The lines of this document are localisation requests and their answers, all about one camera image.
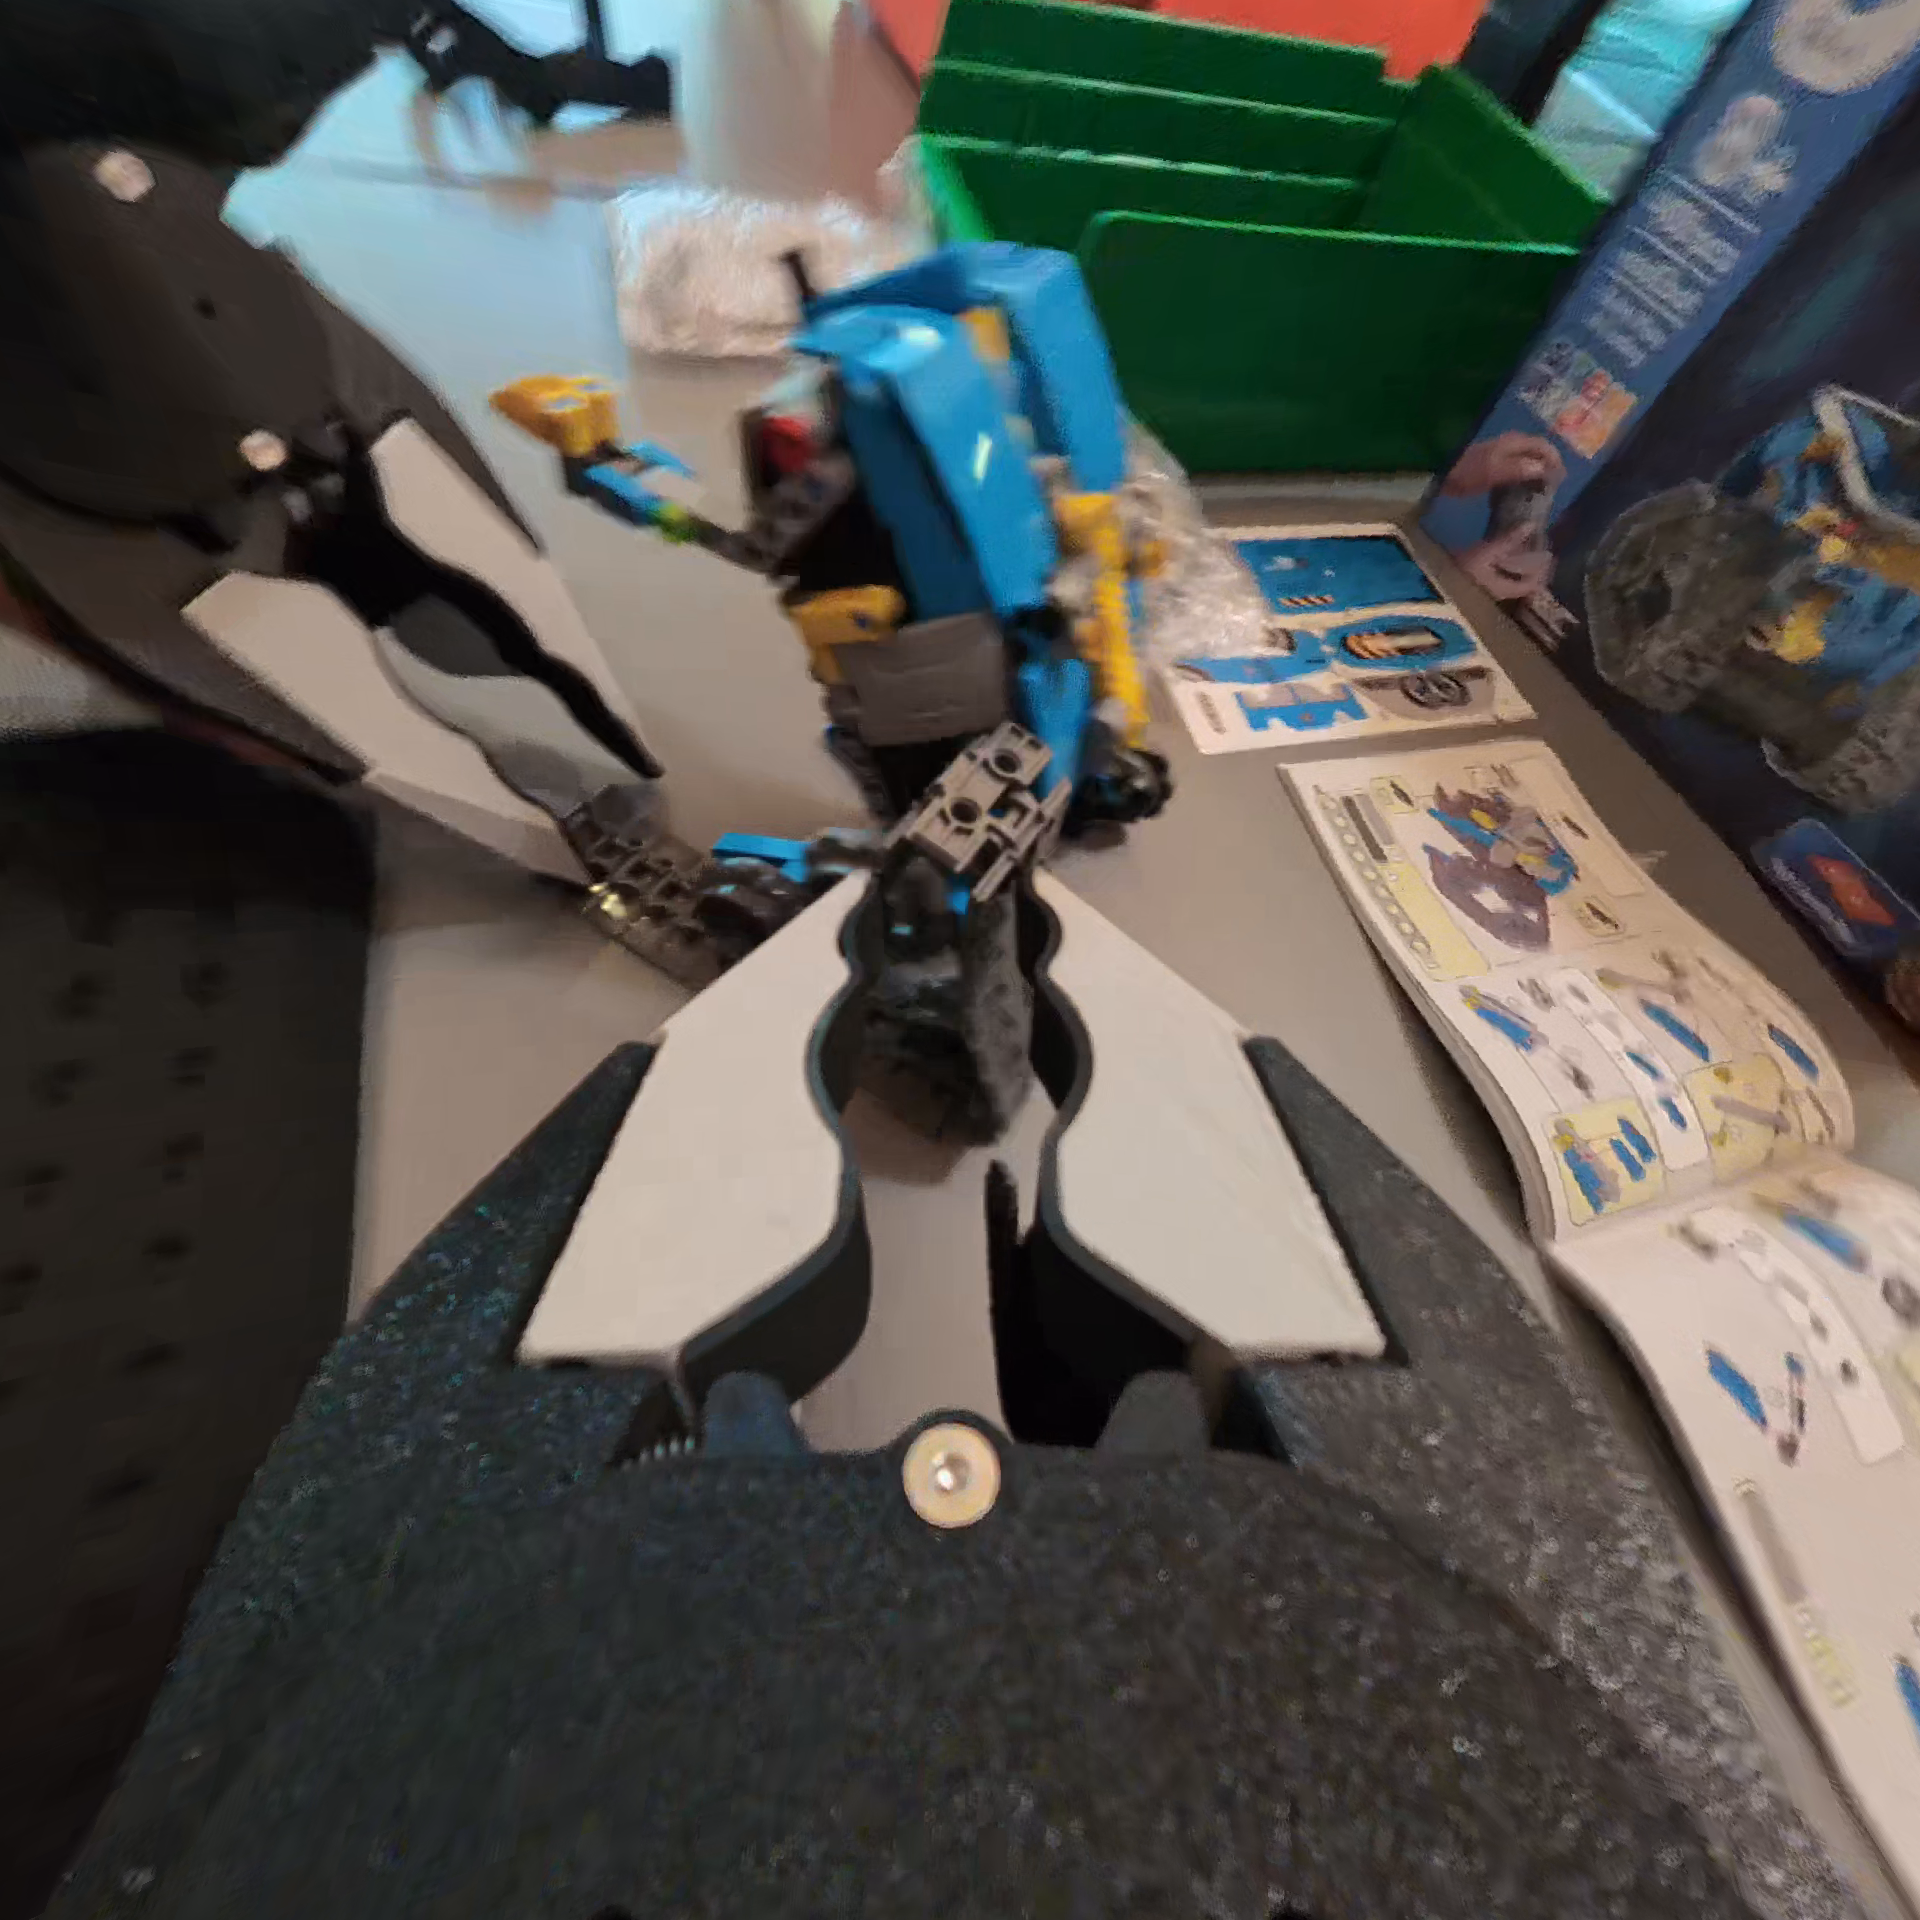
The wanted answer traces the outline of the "dark blue robot kit box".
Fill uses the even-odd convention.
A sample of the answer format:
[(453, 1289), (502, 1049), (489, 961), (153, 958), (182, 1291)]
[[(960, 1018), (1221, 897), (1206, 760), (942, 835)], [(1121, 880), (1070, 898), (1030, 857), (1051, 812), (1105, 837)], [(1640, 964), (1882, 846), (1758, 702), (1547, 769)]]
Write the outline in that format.
[(1752, 4), (1422, 530), (1915, 1029), (1918, 4)]

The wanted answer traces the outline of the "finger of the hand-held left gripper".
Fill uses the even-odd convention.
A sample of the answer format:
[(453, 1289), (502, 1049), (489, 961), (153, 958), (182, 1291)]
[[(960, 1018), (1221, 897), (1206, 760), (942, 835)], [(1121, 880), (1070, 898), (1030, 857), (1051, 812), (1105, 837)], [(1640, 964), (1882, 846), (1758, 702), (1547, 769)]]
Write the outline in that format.
[(661, 779), (558, 571), (419, 420), (368, 443), (368, 608), (400, 684), (502, 779)]
[(230, 573), (182, 619), (348, 752), (370, 795), (529, 874), (585, 883), (552, 803), (585, 801), (601, 752), (548, 688), (446, 672), (313, 582)]

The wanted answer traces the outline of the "instruction booklet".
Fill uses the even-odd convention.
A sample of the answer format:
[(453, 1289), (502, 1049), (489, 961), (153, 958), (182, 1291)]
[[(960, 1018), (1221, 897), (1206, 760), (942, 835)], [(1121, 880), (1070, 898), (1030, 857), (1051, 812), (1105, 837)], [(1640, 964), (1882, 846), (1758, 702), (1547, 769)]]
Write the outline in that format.
[(1918, 1211), (1808, 1014), (1538, 740), (1281, 781), (1664, 1417), (1837, 1787), (1918, 1891)]

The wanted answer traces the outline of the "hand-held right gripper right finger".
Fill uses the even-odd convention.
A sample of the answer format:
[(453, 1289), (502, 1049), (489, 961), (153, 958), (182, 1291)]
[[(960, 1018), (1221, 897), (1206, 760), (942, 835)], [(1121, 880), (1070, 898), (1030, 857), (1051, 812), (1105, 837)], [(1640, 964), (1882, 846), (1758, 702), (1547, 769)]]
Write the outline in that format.
[(1252, 1036), (1058, 877), (1026, 888), (1044, 1246), (1234, 1357), (1380, 1357), (1386, 1333)]

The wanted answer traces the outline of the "black perforated pad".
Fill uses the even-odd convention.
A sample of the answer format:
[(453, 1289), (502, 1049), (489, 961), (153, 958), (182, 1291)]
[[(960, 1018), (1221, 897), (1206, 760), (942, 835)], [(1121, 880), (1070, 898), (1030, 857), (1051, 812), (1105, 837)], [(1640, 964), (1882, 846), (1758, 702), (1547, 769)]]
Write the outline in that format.
[(37, 1915), (346, 1323), (376, 869), (163, 731), (3, 766), (3, 1906)]

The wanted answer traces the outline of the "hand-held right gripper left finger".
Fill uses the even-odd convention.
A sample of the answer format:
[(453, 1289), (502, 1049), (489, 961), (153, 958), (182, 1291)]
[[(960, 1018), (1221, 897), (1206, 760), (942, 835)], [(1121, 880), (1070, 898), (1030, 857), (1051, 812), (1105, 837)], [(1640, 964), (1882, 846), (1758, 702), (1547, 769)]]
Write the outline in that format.
[(849, 1154), (816, 1042), (856, 986), (870, 885), (840, 880), (653, 1033), (518, 1363), (690, 1370), (827, 1248)]

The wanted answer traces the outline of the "black plastic bracket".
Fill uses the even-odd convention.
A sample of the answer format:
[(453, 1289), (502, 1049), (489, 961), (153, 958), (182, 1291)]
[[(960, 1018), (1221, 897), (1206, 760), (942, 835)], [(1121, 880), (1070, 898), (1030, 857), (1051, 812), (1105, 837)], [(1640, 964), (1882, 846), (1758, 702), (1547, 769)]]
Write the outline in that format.
[(414, 61), (427, 99), (474, 80), (548, 129), (566, 108), (610, 110), (638, 124), (666, 124), (674, 110), (674, 69), (661, 53), (618, 61), (600, 2), (582, 4), (582, 36), (553, 53), (530, 53), (459, 2), (403, 2), (390, 29)]

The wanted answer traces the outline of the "blue sticker sheet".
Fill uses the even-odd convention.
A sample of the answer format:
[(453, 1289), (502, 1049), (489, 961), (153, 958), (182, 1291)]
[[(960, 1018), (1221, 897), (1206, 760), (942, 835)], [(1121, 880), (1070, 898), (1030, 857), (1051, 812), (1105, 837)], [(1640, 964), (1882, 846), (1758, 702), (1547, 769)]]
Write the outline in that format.
[(1528, 730), (1536, 712), (1388, 522), (1267, 523), (1234, 539), (1267, 606), (1252, 657), (1162, 667), (1202, 754), (1382, 752)]

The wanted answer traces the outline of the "blue toy robot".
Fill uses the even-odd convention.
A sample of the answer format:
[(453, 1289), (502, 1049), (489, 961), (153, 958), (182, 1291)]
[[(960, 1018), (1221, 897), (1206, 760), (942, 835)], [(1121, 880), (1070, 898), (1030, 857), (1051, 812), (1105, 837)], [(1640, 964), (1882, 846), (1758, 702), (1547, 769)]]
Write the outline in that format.
[(779, 590), (824, 744), (875, 819), (1004, 722), (1046, 752), (1068, 835), (1158, 817), (1142, 643), (1169, 541), (1075, 258), (964, 242), (829, 292), (784, 265), (796, 365), (737, 420), (737, 526), (667, 494), (690, 469), (585, 374), (524, 374), (489, 408), (570, 494)]

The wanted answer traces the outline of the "neighbouring grey table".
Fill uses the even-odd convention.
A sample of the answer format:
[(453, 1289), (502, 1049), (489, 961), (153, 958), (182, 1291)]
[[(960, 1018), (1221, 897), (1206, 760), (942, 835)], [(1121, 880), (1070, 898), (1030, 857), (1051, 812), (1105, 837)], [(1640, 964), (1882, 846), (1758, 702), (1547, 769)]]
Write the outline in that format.
[(661, 54), (674, 80), (662, 121), (566, 106), (546, 126), (480, 80), (430, 91), (382, 45), (270, 170), (244, 174), (230, 211), (302, 190), (441, 187), (532, 209), (605, 201), (682, 180), (755, 198), (877, 209), (918, 94), (861, 4), (612, 2), (610, 54)]

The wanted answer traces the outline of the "green plastic bin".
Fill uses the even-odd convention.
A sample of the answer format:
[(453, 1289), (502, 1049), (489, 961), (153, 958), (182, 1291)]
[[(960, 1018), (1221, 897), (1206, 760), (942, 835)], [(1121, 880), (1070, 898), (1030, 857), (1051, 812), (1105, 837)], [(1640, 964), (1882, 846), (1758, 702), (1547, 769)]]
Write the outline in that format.
[(1437, 472), (1604, 213), (1453, 64), (1137, 8), (949, 4), (916, 134), (938, 234), (1073, 256), (1192, 473)]

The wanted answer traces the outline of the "grey desk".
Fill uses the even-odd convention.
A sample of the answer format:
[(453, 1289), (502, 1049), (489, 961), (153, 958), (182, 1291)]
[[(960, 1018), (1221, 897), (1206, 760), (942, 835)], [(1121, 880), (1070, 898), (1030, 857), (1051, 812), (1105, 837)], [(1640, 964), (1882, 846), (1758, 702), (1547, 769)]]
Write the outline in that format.
[[(454, 405), (514, 492), (667, 770), (685, 837), (802, 837), (858, 817), (826, 754), (816, 691), (773, 600), (741, 571), (625, 530), (565, 497), (489, 394), (526, 373), (625, 374), (622, 417), (685, 457), (712, 513), (733, 517), (733, 412), (746, 368), (644, 370), (622, 349), (608, 219), (582, 198), (376, 178), (307, 161), (244, 178), (228, 219), (285, 245)], [(1915, 1184), (1915, 1088), (1882, 1030), (1813, 958), (1744, 864), (1524, 643), (1497, 643), (1576, 787), (1666, 892), (1758, 962), (1816, 1021), (1856, 1096), (1860, 1163)], [(1910, 1915), (1834, 1785), (1632, 1377), (1544, 1270), (1520, 1186), (1485, 1108), (1376, 961), (1262, 754), (1211, 760), (1158, 709), (1169, 813), (1122, 848), (1073, 853), (1065, 883), (1256, 1033), (1281, 1040), (1474, 1230), (1580, 1356), (1636, 1473), (1659, 1481), (1723, 1662), (1803, 1820), (1869, 1915)], [(386, 1284), (542, 1115), (682, 989), (593, 936), (532, 883), (409, 817), (378, 826), (364, 1138), (352, 1312)], [(850, 1132), (869, 1188), (875, 1293), (852, 1356), (804, 1404), (835, 1449), (875, 1445), (933, 1409), (996, 1411), (981, 1184), (956, 1154), (861, 1097)]]

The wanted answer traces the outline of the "orange chair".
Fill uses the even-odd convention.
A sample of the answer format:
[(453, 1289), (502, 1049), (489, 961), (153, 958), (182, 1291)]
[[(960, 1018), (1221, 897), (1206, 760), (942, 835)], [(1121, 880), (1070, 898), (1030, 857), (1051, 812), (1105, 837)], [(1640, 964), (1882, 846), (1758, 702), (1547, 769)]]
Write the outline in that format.
[[(946, 2), (859, 4), (901, 61), (922, 75), (938, 53)], [(1459, 60), (1488, 2), (1109, 2), (1124, 14), (1163, 17), (1185, 25), (1283, 34), (1348, 43), (1382, 53), (1386, 72), (1411, 80), (1429, 64)]]

